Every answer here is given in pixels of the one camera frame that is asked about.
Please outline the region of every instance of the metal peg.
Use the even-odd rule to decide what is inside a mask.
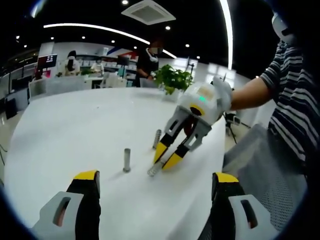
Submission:
[[[130,172],[130,148],[125,148],[124,149],[124,167],[123,167],[123,171],[125,173],[129,173]]]
[[[153,149],[157,148],[157,145],[160,141],[161,134],[162,134],[162,131],[160,129],[158,129],[155,133],[155,138],[154,138],[154,142],[153,142],[153,146],[152,146]]]

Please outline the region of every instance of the ceiling light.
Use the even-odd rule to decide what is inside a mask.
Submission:
[[[233,40],[233,33],[232,33],[232,23],[231,23],[231,16],[230,10],[228,6],[227,0],[220,0],[220,4],[222,7],[225,27],[226,27],[226,34],[228,39],[228,69],[232,69],[232,58],[233,58],[233,51],[234,51],[234,40]]]
[[[147,40],[144,40],[143,38],[137,37],[135,35],[126,33],[124,31],[119,31],[119,30],[115,30],[109,27],[104,27],[104,26],[97,26],[97,25],[92,25],[92,24],[83,24],[83,23],[56,23],[56,24],[49,24],[49,25],[44,25],[43,28],[54,28],[54,27],[85,27],[85,28],[93,28],[93,29],[101,29],[101,30],[105,30],[105,31],[109,31],[109,32],[113,32],[116,34],[121,34],[124,36],[127,36],[129,38],[138,40],[144,44],[148,44],[150,45],[150,42]],[[167,55],[169,55],[170,57],[176,59],[177,57],[175,55],[173,55],[172,53],[168,52],[167,50],[163,50],[163,52]]]

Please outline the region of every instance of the green indicator light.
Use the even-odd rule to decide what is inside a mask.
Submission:
[[[200,97],[199,97],[199,100],[200,100],[201,102],[205,102],[205,101],[206,101],[206,98],[205,98],[204,96],[200,96]]]

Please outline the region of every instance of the gripper jaw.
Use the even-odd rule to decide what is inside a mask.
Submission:
[[[166,170],[175,166],[183,159],[188,151],[193,151],[202,144],[202,138],[208,134],[211,130],[211,126],[199,120],[183,108],[177,107],[174,115],[169,119],[165,127],[165,135],[156,147],[153,160],[154,164],[161,159],[190,119],[193,119],[193,126],[190,134],[186,136],[167,161],[161,160],[163,162],[162,169]]]

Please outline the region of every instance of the black ceiling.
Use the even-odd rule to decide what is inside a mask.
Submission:
[[[224,15],[219,0],[155,0],[176,17],[175,21],[145,25],[121,12],[140,0],[78,1],[47,0],[36,16],[30,17],[35,1],[9,2],[8,15],[2,15],[5,29],[1,46],[1,63],[14,54],[25,51],[23,47],[39,48],[54,37],[56,42],[85,41],[133,49],[145,47],[142,42],[116,33],[86,27],[43,28],[45,24],[82,23],[120,30],[150,40],[163,37],[165,49],[177,57],[200,56],[203,63],[228,65],[228,42]],[[260,74],[274,56],[278,38],[271,25],[272,11],[262,0],[228,0],[233,29],[233,66],[238,73],[248,77]]]

